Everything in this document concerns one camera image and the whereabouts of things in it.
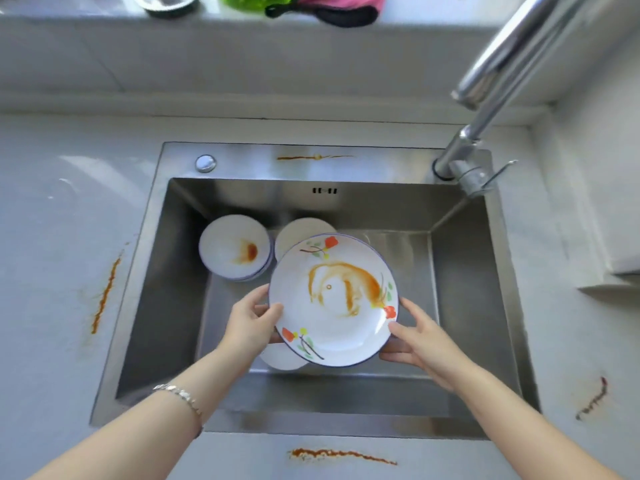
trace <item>sink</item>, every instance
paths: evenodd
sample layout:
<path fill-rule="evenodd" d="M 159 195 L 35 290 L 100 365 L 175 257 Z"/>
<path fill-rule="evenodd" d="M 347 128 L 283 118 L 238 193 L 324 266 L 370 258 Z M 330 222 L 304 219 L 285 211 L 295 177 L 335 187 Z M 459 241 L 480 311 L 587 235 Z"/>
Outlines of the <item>sink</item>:
<path fill-rule="evenodd" d="M 440 150 L 165 143 L 92 414 L 101 426 L 219 343 L 249 283 L 212 275 L 198 240 L 213 219 L 245 214 L 276 236 L 318 217 L 375 248 L 399 293 L 423 307 L 471 359 L 538 408 L 497 192 L 430 232 L 463 195 L 435 182 Z M 195 160 L 216 166 L 199 173 Z M 491 154 L 476 160 L 491 167 Z M 405 310 L 400 323 L 411 324 Z M 206 431 L 484 438 L 465 405 L 417 368 L 372 359 L 276 371 L 260 357 Z"/>

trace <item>floral plate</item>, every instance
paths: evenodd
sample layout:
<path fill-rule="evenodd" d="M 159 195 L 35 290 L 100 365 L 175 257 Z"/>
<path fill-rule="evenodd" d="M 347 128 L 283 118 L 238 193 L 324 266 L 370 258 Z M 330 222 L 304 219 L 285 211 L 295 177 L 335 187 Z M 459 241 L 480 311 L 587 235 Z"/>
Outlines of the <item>floral plate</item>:
<path fill-rule="evenodd" d="M 269 302 L 284 304 L 276 329 L 293 352 L 309 362 L 346 367 L 385 344 L 398 293 L 391 270 L 372 247 L 331 233 L 284 254 L 271 277 Z"/>

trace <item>person's left hand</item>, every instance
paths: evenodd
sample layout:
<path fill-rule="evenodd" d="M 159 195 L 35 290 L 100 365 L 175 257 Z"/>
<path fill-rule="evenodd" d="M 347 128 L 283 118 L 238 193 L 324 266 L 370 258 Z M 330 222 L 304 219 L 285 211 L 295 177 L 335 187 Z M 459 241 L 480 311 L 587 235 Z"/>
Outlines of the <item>person's left hand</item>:
<path fill-rule="evenodd" d="M 264 350 L 284 309 L 281 303 L 258 305 L 268 290 L 269 285 L 260 286 L 233 306 L 219 347 L 242 355 L 247 362 Z"/>

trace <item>chrome faucet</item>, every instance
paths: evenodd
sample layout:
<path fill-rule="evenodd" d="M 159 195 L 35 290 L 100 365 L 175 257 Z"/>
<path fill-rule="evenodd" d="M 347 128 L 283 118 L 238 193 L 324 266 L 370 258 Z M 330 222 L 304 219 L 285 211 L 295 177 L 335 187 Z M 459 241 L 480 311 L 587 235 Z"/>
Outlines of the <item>chrome faucet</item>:
<path fill-rule="evenodd" d="M 491 190 L 491 183 L 516 163 L 510 161 L 490 177 L 473 162 L 472 155 L 498 113 L 564 40 L 589 1 L 524 1 L 452 92 L 455 101 L 477 114 L 433 162 L 436 177 L 457 179 L 466 195 L 473 198 Z"/>

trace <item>bracelet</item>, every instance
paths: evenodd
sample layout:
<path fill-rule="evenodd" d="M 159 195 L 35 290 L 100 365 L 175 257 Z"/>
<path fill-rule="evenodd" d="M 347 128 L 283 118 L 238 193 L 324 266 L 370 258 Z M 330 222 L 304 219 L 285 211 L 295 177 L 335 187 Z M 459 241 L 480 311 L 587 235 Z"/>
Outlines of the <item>bracelet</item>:
<path fill-rule="evenodd" d="M 176 396 L 180 397 L 180 399 L 182 399 L 185 403 L 187 403 L 191 408 L 191 410 L 197 414 L 198 422 L 200 423 L 200 430 L 198 431 L 196 438 L 200 436 L 204 430 L 204 425 L 202 424 L 202 411 L 198 409 L 198 407 L 196 406 L 196 402 L 191 398 L 191 395 L 184 389 L 180 389 L 177 386 L 174 386 L 171 384 L 160 384 L 154 387 L 154 391 L 162 391 L 162 390 L 169 391 L 175 394 Z"/>

